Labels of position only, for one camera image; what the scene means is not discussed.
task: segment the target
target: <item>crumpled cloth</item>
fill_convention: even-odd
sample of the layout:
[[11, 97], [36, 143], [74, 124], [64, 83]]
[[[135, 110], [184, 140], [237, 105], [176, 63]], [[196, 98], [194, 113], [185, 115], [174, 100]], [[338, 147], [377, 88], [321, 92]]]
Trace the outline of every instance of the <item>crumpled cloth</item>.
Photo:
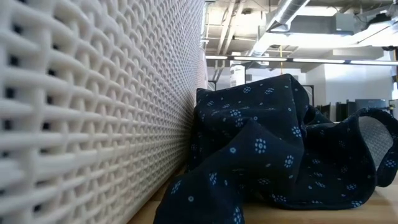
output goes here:
[[364, 108], [334, 124], [291, 75], [198, 89], [197, 103], [187, 172], [169, 185], [155, 224], [241, 224], [249, 200], [355, 208], [396, 176], [397, 120]]

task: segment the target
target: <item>white woven panel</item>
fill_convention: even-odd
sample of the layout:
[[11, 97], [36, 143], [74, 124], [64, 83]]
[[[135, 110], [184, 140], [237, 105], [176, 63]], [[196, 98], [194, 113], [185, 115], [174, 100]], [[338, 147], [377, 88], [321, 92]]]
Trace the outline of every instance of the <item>white woven panel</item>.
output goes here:
[[197, 88], [207, 88], [208, 76], [207, 76], [207, 63], [206, 63], [206, 52], [204, 49], [199, 51], [199, 65], [197, 75]]
[[126, 223], [182, 162], [199, 0], [0, 0], [0, 223]]

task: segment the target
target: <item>ceiling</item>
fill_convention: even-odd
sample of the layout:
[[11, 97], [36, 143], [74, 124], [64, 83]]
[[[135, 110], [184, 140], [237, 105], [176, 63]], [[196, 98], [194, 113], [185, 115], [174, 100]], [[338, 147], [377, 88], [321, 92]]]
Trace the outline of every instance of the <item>ceiling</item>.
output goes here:
[[[207, 55], [216, 55], [216, 50], [220, 41], [221, 31], [223, 29], [223, 18], [225, 18], [226, 11], [228, 10], [229, 2], [231, 0], [217, 0], [211, 3], [207, 9], [206, 18], [206, 45]], [[236, 19], [236, 30], [234, 32], [234, 39], [231, 41], [227, 55], [232, 52], [245, 52], [251, 50], [257, 40], [257, 33], [259, 26], [264, 26], [266, 13], [277, 9], [279, 0], [243, 0], [243, 9], [251, 9], [250, 14], [234, 15], [231, 21]], [[353, 4], [353, 7], [348, 11], [350, 13], [359, 12], [362, 9], [366, 12], [371, 9], [391, 4], [391, 0], [311, 0], [308, 5], [299, 11], [299, 15], [303, 16], [333, 16], [337, 10]], [[280, 48], [268, 48], [267, 54], [270, 57], [312, 57], [318, 58], [327, 55], [331, 48], [316, 48], [306, 49], [298, 48], [297, 46], [283, 45]], [[277, 68], [280, 63], [270, 63], [270, 68]], [[288, 63], [289, 68], [302, 68], [301, 63]]]

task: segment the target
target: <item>desk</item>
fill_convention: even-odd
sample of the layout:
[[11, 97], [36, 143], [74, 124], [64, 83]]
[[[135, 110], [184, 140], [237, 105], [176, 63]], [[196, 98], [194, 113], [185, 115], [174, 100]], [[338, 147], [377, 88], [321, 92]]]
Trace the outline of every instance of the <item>desk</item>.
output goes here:
[[[128, 224], [152, 224], [169, 183], [167, 181]], [[387, 188], [376, 187], [363, 206], [351, 210], [288, 211], [261, 203], [248, 203], [243, 205], [243, 213], [246, 224], [398, 224], [398, 178]]]

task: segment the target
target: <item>fluorescent light fixture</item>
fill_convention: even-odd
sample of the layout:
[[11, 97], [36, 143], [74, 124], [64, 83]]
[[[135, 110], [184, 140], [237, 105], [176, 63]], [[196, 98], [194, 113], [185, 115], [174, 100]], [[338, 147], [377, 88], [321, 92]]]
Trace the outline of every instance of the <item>fluorescent light fixture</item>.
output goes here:
[[215, 55], [206, 56], [206, 59], [213, 59], [213, 60], [226, 60], [227, 58], [228, 58], [227, 56], [215, 56]]
[[334, 16], [336, 9], [340, 10], [341, 7], [326, 7], [326, 6], [305, 6], [301, 8], [297, 15], [298, 16]]
[[234, 60], [260, 61], [260, 62], [285, 62], [286, 58], [270, 58], [270, 57], [234, 57]]
[[377, 61], [377, 60], [352, 60], [351, 64], [354, 65], [395, 65], [398, 66], [398, 62], [394, 61]]
[[332, 49], [339, 48], [345, 44], [345, 35], [339, 34], [289, 34], [282, 45], [291, 45], [311, 49]]
[[310, 62], [310, 63], [344, 63], [345, 60], [333, 59], [313, 59], [313, 58], [294, 58], [294, 62]]

